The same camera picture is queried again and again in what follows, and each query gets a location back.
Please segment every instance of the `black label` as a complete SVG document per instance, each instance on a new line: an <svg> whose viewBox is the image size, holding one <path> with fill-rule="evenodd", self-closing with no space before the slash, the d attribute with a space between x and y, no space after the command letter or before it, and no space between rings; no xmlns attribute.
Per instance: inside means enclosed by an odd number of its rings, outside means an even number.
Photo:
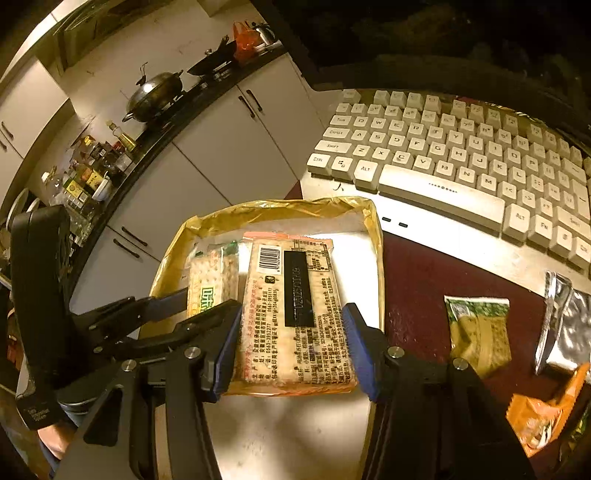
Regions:
<svg viewBox="0 0 591 480"><path fill-rule="evenodd" d="M314 313L312 312L306 252L284 251L283 265L285 269L285 326L313 327Z"/></svg>

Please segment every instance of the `orange snack packet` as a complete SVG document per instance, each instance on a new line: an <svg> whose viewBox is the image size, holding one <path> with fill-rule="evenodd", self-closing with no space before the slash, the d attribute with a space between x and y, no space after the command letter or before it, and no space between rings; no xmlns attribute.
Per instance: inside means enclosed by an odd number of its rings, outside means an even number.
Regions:
<svg viewBox="0 0 591 480"><path fill-rule="evenodd" d="M566 385L562 396L548 403L524 395L513 395L506 417L528 457L558 438L583 387L589 367L589 363L581 365Z"/></svg>

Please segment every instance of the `space bar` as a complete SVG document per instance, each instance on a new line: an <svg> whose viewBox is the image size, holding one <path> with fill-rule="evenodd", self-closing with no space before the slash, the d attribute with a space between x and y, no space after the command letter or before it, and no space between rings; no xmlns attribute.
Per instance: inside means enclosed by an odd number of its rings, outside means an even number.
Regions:
<svg viewBox="0 0 591 480"><path fill-rule="evenodd" d="M454 181L384 165L378 190L386 196L411 200L486 228L501 230L505 201Z"/></svg>

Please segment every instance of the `barcode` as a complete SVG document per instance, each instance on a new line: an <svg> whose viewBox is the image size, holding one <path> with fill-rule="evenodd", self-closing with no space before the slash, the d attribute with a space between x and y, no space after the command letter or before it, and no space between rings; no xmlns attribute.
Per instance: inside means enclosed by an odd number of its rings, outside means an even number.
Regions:
<svg viewBox="0 0 591 480"><path fill-rule="evenodd" d="M259 273L281 275L281 247L261 245L256 270Z"/></svg>

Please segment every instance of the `green snack packet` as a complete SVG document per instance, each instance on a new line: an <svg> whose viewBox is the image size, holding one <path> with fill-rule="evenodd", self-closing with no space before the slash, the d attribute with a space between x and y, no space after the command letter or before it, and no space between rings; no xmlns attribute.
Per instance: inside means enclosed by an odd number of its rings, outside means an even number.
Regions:
<svg viewBox="0 0 591 480"><path fill-rule="evenodd" d="M506 328L508 299L443 298L452 339L452 358L467 360L481 378L511 361Z"/></svg>

